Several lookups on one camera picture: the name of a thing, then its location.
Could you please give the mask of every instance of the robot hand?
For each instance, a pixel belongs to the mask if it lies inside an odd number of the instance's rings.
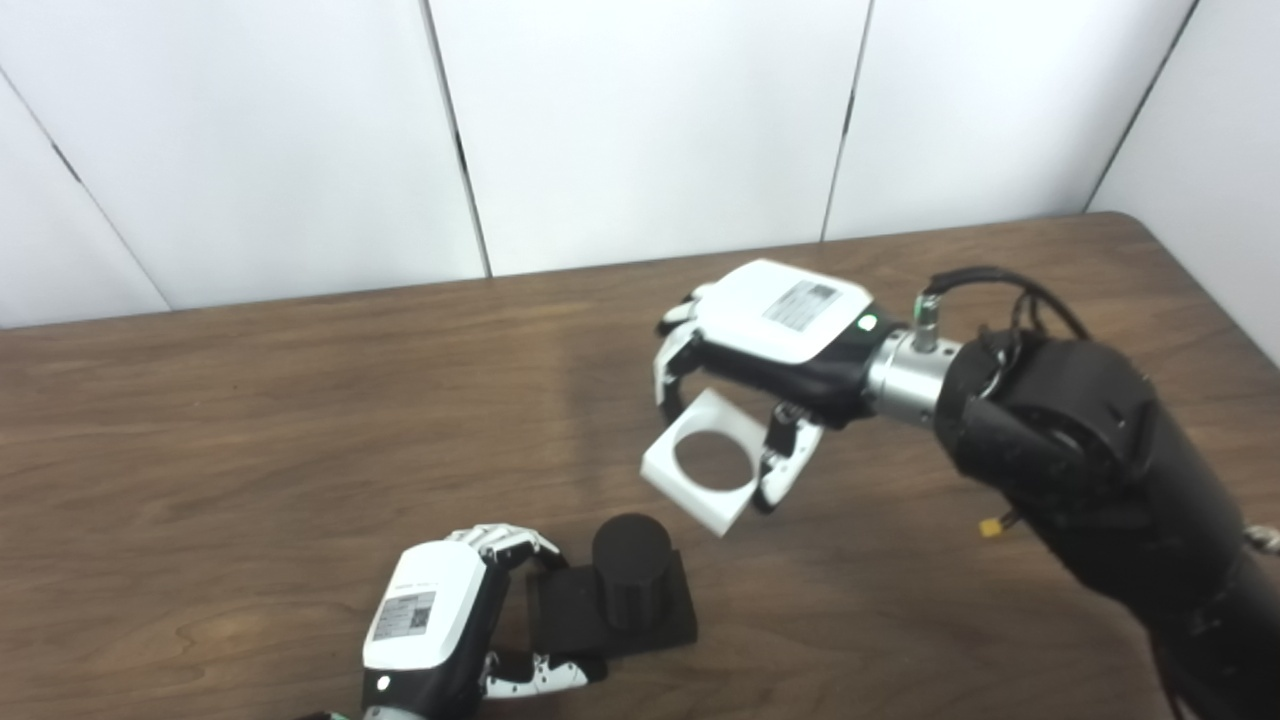
[[[604,679],[600,659],[490,650],[509,573],[530,559],[547,570],[567,565],[547,538],[506,524],[406,550],[365,639],[365,717],[467,717],[485,697],[529,697]]]
[[[840,429],[876,414],[928,424],[959,347],[936,341],[936,354],[915,352],[915,333],[861,286],[769,260],[699,287],[663,316],[658,334],[666,340],[654,359],[654,400],[668,424],[686,409],[681,379],[699,369],[780,400],[751,496],[764,512],[791,489],[823,428]],[[719,515],[713,530],[722,532],[735,510],[712,511],[709,503],[718,498],[700,503],[690,500],[696,491],[672,491],[687,483],[664,462],[650,466],[649,474],[659,478],[650,479],[668,493],[682,492],[695,514]]]

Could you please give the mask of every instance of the circular hole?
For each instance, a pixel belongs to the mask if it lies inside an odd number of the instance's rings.
[[[692,433],[676,445],[676,462],[691,480],[710,489],[742,487],[755,477],[756,461],[719,433]]]

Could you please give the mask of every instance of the barcode label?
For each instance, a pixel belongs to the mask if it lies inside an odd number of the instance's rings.
[[[383,603],[383,611],[378,615],[374,641],[425,635],[426,621],[431,618],[431,603],[434,602],[434,592],[389,598]]]
[[[765,320],[804,332],[814,318],[840,297],[840,291],[826,284],[800,281],[764,311]]]

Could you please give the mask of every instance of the cable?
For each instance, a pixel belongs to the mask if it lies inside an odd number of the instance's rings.
[[[946,273],[938,273],[929,278],[929,284],[922,291],[920,295],[942,295],[950,290],[966,286],[966,284],[988,284],[988,283],[1001,283],[1011,284],[1023,288],[1023,295],[1029,296],[1032,300],[1032,323],[1038,327],[1043,327],[1039,320],[1039,311],[1036,307],[1036,302],[1043,300],[1059,318],[1066,323],[1071,333],[1080,340],[1089,340],[1089,331],[1085,329],[1084,323],[1075,316],[1075,313],[1066,306],[1065,302],[1059,300],[1056,295],[1048,291],[1047,287],[1041,283],[1028,278],[1027,275],[1015,273],[1012,270],[1006,270],[1004,268],[997,268],[993,265],[974,265],[970,268],[959,268],[956,270],[947,270]],[[1019,304],[1015,304],[1015,316],[1021,315],[1019,310]]]

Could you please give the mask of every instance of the metal connector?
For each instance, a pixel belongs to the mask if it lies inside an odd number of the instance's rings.
[[[938,306],[941,295],[922,295],[915,299],[915,337],[911,348],[916,352],[933,352],[938,348]]]

